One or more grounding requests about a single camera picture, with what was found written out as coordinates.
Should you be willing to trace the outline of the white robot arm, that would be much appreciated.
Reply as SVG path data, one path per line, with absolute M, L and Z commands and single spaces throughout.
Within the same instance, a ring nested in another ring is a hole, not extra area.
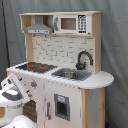
M 0 108 L 4 114 L 0 117 L 0 128 L 36 128 L 34 123 L 23 115 L 23 106 L 30 98 L 15 74 L 1 82 Z

